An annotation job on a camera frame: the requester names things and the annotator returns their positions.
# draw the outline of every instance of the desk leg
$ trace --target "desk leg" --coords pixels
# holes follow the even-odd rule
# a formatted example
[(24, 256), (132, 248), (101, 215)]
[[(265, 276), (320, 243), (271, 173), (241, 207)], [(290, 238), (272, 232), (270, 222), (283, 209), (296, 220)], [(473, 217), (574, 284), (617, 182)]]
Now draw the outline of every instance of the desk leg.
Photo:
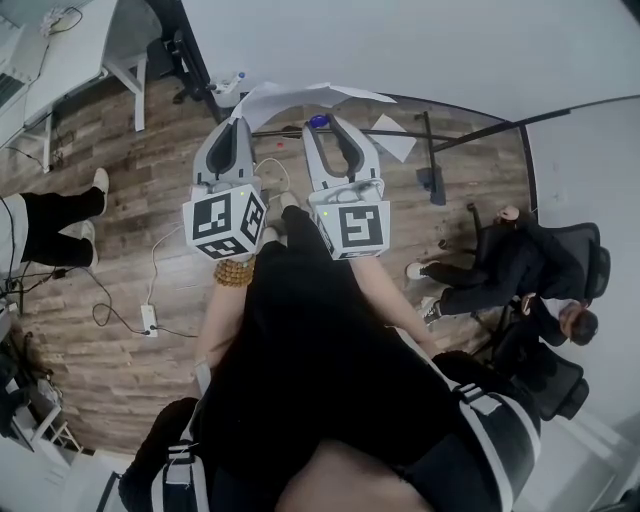
[(105, 56), (104, 67), (113, 73), (135, 95), (135, 128), (144, 130), (144, 85), (146, 80), (147, 57), (140, 57), (136, 66), (136, 75), (127, 69), (119, 60)]
[(147, 56), (141, 57), (138, 61), (138, 68), (136, 70), (138, 82), (140, 82), (141, 91), (136, 93), (136, 105), (135, 105), (135, 125), (136, 131), (140, 132), (144, 130), (144, 87), (147, 79)]
[(44, 122), (44, 133), (42, 135), (34, 135), (33, 133), (23, 132), (22, 137), (27, 139), (36, 140), (42, 142), (42, 170), (44, 173), (48, 173), (51, 170), (51, 132), (53, 129), (53, 114), (52, 109), (47, 112), (47, 118)]
[(44, 172), (48, 173), (51, 170), (51, 128), (53, 126), (53, 113), (49, 111), (47, 119), (44, 125), (44, 147), (42, 155), (42, 166)]

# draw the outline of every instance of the black metal stand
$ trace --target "black metal stand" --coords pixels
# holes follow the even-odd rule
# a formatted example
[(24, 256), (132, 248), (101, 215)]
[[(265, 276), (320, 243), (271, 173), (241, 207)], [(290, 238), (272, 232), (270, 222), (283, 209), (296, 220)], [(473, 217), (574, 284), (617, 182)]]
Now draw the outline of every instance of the black metal stand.
[[(388, 130), (370, 130), (362, 129), (362, 133), (366, 135), (391, 135), (394, 137), (413, 137), (416, 139), (426, 139), (427, 141), (427, 158), (429, 159), (429, 167), (418, 169), (416, 175), (418, 182), (431, 192), (431, 202), (438, 206), (444, 206), (447, 204), (447, 197), (445, 193), (444, 180), (442, 179), (442, 168), (437, 164), (436, 153), (444, 151), (445, 149), (454, 148), (467, 142), (482, 139), (489, 135), (495, 135), (496, 133), (505, 132), (514, 128), (522, 128), (526, 125), (537, 123), (540, 121), (546, 121), (547, 119), (553, 119), (555, 117), (566, 116), (571, 113), (571, 109), (556, 110), (540, 116), (529, 117), (522, 119), (521, 121), (502, 121), (488, 128), (482, 128), (475, 132), (468, 133), (461, 137), (448, 137), (446, 135), (434, 135), (431, 130), (431, 120), (429, 119), (429, 113), (423, 112), (418, 114), (416, 118), (422, 117), (424, 119), (425, 132), (394, 132)], [(318, 133), (332, 133), (328, 129), (316, 130)], [(297, 126), (287, 126), (284, 130), (280, 131), (264, 131), (255, 132), (253, 137), (288, 137), (293, 139), (299, 139), (302, 136), (302, 128)], [(434, 145), (433, 141), (444, 141), (441, 144)]]
[(207, 68), (204, 65), (202, 54), (196, 43), (196, 38), (191, 30), (191, 24), (187, 18), (187, 14), (182, 5), (182, 0), (173, 0), (174, 14), (177, 18), (178, 37), (175, 40), (176, 49), (180, 54), (180, 57), (187, 65), (189, 73), (193, 75), (193, 88), (195, 93), (202, 97), (205, 104), (209, 108), (211, 115), (214, 119), (221, 123), (223, 121), (222, 113), (218, 107), (213, 94), (211, 94), (211, 77), (207, 72)]

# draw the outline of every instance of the wooden floor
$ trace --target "wooden floor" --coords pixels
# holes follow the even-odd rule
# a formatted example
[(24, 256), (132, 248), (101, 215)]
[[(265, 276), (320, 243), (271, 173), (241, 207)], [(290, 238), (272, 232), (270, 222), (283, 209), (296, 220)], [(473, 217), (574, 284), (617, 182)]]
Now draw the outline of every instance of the wooden floor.
[[(97, 98), (67, 108), (58, 127), (61, 168), (42, 174), (32, 160), (0, 151), (0, 191), (74, 194), (90, 186), (97, 167), (111, 177), (107, 213), (95, 219), (100, 264), (95, 275), (113, 296), (114, 308), (134, 328), (142, 328), (140, 305), (152, 276), (151, 248), (181, 224), (181, 205), (189, 197), (194, 154), (215, 124), (203, 104), (173, 105), (179, 84), (166, 79), (147, 85), (146, 123), (133, 129), (133, 96), (118, 84), (100, 89)], [(428, 110), (434, 133), (458, 136), (495, 120), (423, 102), (399, 105), (349, 100), (333, 109), (359, 127), (369, 128), (386, 113), (411, 131), (422, 131), (414, 115)], [(326, 109), (294, 108), (263, 129), (300, 126)], [(26, 142), (17, 147), (37, 155)], [(289, 170), (293, 191), (305, 199), (311, 190), (299, 140), (255, 141), (258, 160), (278, 158)], [(414, 302), (441, 288), (433, 283), (406, 283), (405, 266), (418, 259), (442, 257), (438, 241), (473, 246), (473, 224), (465, 205), (473, 201), (488, 222), (498, 207), (528, 207), (528, 184), (522, 142), (517, 131), (494, 135), (438, 154), (447, 189), (446, 207), (434, 206), (417, 182), (426, 166), (426, 142), (418, 141), (405, 163), (381, 150), (386, 198), (392, 202), (392, 247), (382, 261)], [(260, 170), (267, 188), (277, 191), (284, 179), (278, 167)], [(212, 265), (188, 250), (178, 232), (156, 251), (159, 277), (152, 303), (159, 323), (196, 334), (212, 289)], [(32, 265), (29, 273), (46, 270)], [(179, 398), (192, 380), (193, 340), (162, 333), (146, 338), (130, 333), (112, 319), (104, 328), (92, 319), (92, 307), (105, 302), (104, 292), (81, 270), (50, 281), (25, 298), (24, 331), (35, 335), (33, 347), (54, 372), (64, 392), (64, 414), (89, 448), (122, 452), (137, 449), (157, 413)], [(104, 318), (104, 312), (98, 311)], [(434, 328), (443, 348), (469, 348), (486, 337), (468, 315), (438, 322)]]

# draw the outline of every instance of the dark hair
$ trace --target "dark hair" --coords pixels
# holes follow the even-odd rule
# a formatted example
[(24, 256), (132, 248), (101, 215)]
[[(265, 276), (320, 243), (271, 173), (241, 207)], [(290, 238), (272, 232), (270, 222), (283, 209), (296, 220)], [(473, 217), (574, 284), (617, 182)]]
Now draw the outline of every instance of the dark hair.
[(588, 309), (582, 310), (571, 324), (571, 341), (586, 345), (598, 332), (598, 317)]

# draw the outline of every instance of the shoe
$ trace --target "shoe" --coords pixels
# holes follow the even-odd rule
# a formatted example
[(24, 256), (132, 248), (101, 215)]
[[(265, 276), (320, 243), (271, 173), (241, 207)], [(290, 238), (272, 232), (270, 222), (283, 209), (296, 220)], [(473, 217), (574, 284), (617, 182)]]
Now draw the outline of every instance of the shoe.
[(294, 196), (291, 192), (283, 192), (280, 195), (280, 204), (282, 205), (282, 211), (284, 211), (287, 206), (297, 206), (298, 208), (300, 207), (300, 203), (298, 203), (296, 196)]
[(272, 228), (271, 226), (264, 228), (264, 231), (262, 232), (262, 245), (278, 241), (280, 241), (280, 235), (275, 228)]
[(82, 232), (81, 237), (83, 239), (89, 240), (91, 242), (91, 248), (93, 249), (93, 258), (91, 258), (91, 265), (89, 268), (96, 268), (98, 265), (98, 251), (96, 250), (96, 228), (93, 225), (93, 222), (89, 220), (85, 220), (82, 223)]
[(437, 297), (423, 297), (418, 313), (424, 318), (425, 324), (431, 325), (442, 316), (442, 313), (440, 313), (440, 299)]
[(428, 261), (427, 263), (411, 263), (407, 266), (405, 273), (407, 277), (411, 280), (418, 281), (419, 279), (424, 279), (428, 277), (427, 267), (434, 263), (438, 263), (437, 261)]
[(104, 194), (104, 208), (100, 215), (104, 215), (107, 211), (107, 197), (109, 196), (109, 175), (102, 167), (96, 170), (96, 175), (93, 178), (93, 186), (102, 190)]

